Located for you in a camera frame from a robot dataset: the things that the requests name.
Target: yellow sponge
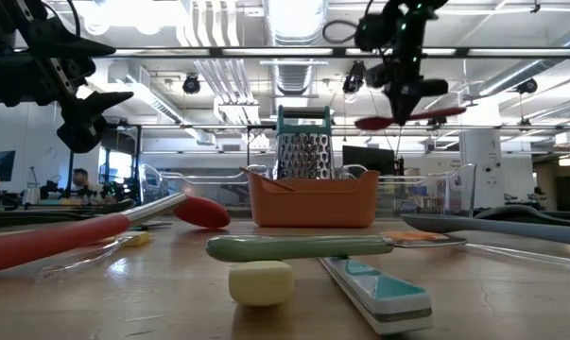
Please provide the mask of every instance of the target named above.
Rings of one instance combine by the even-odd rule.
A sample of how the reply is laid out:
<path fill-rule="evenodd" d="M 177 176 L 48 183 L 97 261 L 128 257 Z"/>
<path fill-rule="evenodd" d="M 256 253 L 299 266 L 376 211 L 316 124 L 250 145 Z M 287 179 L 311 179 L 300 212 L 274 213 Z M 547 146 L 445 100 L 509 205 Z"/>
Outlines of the yellow sponge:
<path fill-rule="evenodd" d="M 238 303 L 265 307 L 287 302 L 293 295 L 293 269 L 279 261 L 255 261 L 230 269 L 230 296 Z"/>
<path fill-rule="evenodd" d="M 147 231 L 126 231 L 119 237 L 130 237 L 130 240 L 124 244 L 125 247 L 139 247 L 150 241 L 150 234 Z"/>

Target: ceiling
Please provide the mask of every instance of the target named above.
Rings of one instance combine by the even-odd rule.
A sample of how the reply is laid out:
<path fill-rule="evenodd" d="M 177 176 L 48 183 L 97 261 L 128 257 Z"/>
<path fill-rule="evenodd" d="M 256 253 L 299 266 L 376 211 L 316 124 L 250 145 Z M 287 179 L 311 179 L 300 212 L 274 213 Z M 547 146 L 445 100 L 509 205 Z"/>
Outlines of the ceiling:
<path fill-rule="evenodd" d="M 70 27 L 74 26 L 72 13 L 64 1 L 48 1 L 51 6 L 58 10 L 62 20 Z M 180 22 L 178 10 L 181 10 L 183 0 L 147 0 L 144 13 L 134 13 L 127 10 L 115 13 L 113 17 L 116 24 L 111 25 L 102 35 L 91 35 L 86 29 L 81 29 L 83 36 L 101 43 L 110 44 L 114 47 L 181 47 L 176 37 L 176 25 Z M 219 3 L 221 9 L 226 11 L 226 2 Z M 564 39 L 570 32 L 570 0 L 540 1 L 541 10 L 537 13 L 529 11 L 534 7 L 532 0 L 450 0 L 447 5 L 437 13 L 440 18 L 431 21 L 427 25 L 424 45 L 426 47 L 562 47 Z M 92 1 L 75 1 L 82 23 L 90 20 L 90 7 Z M 193 1 L 194 24 L 199 24 L 199 3 Z M 344 19 L 357 22 L 364 14 L 367 1 L 356 0 L 330 0 L 328 1 L 327 21 Z M 381 10 L 383 1 L 375 1 L 372 10 Z M 212 38 L 212 1 L 205 3 L 208 8 L 207 31 L 212 45 L 216 39 Z M 267 46 L 268 32 L 264 16 L 262 1 L 239 0 L 236 6 L 236 33 L 242 46 Z M 282 13 L 290 18 L 295 25 L 299 13 L 292 6 L 290 13 Z M 128 15 L 142 15 L 142 19 L 124 19 Z M 143 22 L 160 23 L 160 30 L 153 35 L 140 33 L 135 26 L 140 20 Z M 226 35 L 225 19 L 223 19 L 222 33 Z M 330 37 L 345 37 L 352 34 L 353 29 L 347 26 L 334 25 L 329 29 Z M 322 45 L 331 45 L 328 42 L 320 42 Z M 325 59 L 328 64 L 315 66 L 312 87 L 306 96 L 307 106 L 320 108 L 329 106 L 334 110 L 333 117 L 338 126 L 352 125 L 354 120 L 371 115 L 389 116 L 389 102 L 379 89 L 363 87 L 353 102 L 345 103 L 340 90 L 342 80 L 349 72 L 353 59 Z M 378 59 L 364 59 L 367 67 L 380 62 Z M 441 77 L 449 81 L 451 91 L 467 93 L 468 84 L 477 84 L 488 81 L 493 77 L 505 72 L 514 65 L 523 62 L 518 59 L 426 59 L 422 63 L 422 73 L 425 77 Z M 197 94 L 185 94 L 181 88 L 188 73 L 197 73 L 192 59 L 130 59 L 129 68 L 137 70 L 139 67 L 146 69 L 151 81 L 149 87 L 155 93 L 160 94 L 170 105 L 174 106 L 183 115 L 186 124 L 224 124 L 219 122 L 212 114 L 215 104 L 215 95 L 204 80 L 200 77 L 201 90 Z M 259 59 L 245 59 L 244 66 L 249 79 L 250 88 L 257 104 L 258 114 L 262 123 L 273 122 L 274 114 L 274 85 L 269 66 L 260 65 Z M 533 125 L 560 124 L 570 125 L 570 109 L 554 112 L 544 117 L 544 113 L 563 107 L 570 103 L 570 60 L 545 70 L 533 77 L 539 89 L 536 93 L 525 94 L 520 99 L 517 93 L 500 93 L 489 98 L 496 101 L 499 108 L 501 123 L 515 125 L 522 115 L 532 118 Z M 92 88 L 100 91 L 124 91 L 127 86 L 122 84 L 102 81 L 101 77 L 91 78 Z M 418 105 L 416 111 L 422 111 L 431 107 L 432 102 L 438 98 L 425 98 Z M 450 93 L 440 98 L 438 105 L 453 106 L 464 104 L 458 101 L 457 93 Z M 171 124 L 160 113 L 151 108 L 140 97 L 133 98 L 121 105 L 120 108 L 111 110 L 107 115 L 116 115 L 127 118 L 133 124 Z M 457 118 L 449 119 L 449 125 L 458 124 Z M 184 137 L 185 133 L 174 131 L 153 130 L 152 136 Z M 346 129 L 345 133 L 358 134 L 359 131 Z M 433 136 L 429 131 L 412 131 L 412 135 Z M 531 142 L 546 142 L 552 140 L 552 136 L 558 133 L 556 130 L 543 130 L 530 133 Z M 518 131 L 502 131 L 508 136 L 519 135 Z M 451 133 L 447 137 L 457 138 L 457 133 Z"/>

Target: red spatula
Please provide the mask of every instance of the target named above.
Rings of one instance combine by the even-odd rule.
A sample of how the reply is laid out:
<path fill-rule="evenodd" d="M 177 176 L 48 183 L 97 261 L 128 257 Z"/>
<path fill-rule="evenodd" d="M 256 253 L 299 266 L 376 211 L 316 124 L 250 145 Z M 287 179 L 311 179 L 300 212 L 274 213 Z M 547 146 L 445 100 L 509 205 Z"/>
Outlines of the red spatula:
<path fill-rule="evenodd" d="M 422 113 L 413 114 L 408 117 L 408 120 L 422 120 L 437 117 L 447 117 L 452 115 L 458 115 L 465 112 L 465 108 L 448 108 L 442 110 L 433 110 Z M 375 131 L 389 127 L 395 124 L 394 119 L 391 117 L 367 117 L 361 118 L 354 122 L 357 128 L 361 130 Z"/>

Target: desk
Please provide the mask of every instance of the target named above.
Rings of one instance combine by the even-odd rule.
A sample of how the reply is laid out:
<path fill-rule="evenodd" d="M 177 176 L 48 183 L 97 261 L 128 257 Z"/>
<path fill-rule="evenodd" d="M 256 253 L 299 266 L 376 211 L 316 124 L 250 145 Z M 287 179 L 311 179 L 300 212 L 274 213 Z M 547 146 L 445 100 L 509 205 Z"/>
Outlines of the desk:
<path fill-rule="evenodd" d="M 371 234 L 407 229 L 397 220 L 371 229 L 256 229 L 233 222 L 231 234 Z M 250 310 L 228 294 L 231 264 L 203 251 L 215 235 L 184 223 L 153 232 L 151 244 L 128 248 L 63 282 L 32 283 L 42 263 L 0 272 L 0 340 L 15 339 L 378 339 L 316 260 L 289 263 L 294 298 Z M 486 233 L 473 241 L 515 244 L 570 256 L 570 246 Z M 426 288 L 435 327 L 397 339 L 570 340 L 570 270 L 485 256 L 462 248 L 396 249 L 362 261 Z"/>

